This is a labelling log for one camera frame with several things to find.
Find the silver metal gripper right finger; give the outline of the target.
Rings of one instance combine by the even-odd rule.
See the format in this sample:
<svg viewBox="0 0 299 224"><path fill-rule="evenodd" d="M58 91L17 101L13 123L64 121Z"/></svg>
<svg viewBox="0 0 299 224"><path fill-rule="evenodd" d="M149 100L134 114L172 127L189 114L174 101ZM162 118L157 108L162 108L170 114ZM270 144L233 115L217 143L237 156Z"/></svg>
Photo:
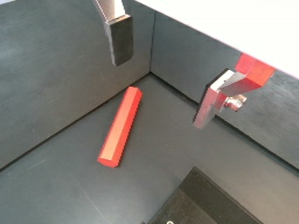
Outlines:
<svg viewBox="0 0 299 224"><path fill-rule="evenodd" d="M237 112L246 101L242 94L261 88L274 71L276 69L266 63L241 53L234 70L225 69L205 86L193 117L194 127L201 130L225 108Z"/></svg>

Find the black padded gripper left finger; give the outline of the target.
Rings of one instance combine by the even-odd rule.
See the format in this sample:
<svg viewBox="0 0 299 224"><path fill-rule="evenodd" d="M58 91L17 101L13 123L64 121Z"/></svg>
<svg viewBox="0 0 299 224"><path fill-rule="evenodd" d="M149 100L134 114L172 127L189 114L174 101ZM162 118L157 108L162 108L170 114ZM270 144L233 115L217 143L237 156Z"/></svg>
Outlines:
<svg viewBox="0 0 299 224"><path fill-rule="evenodd" d="M133 18L121 0L92 0L101 16L112 64L118 67L133 56Z"/></svg>

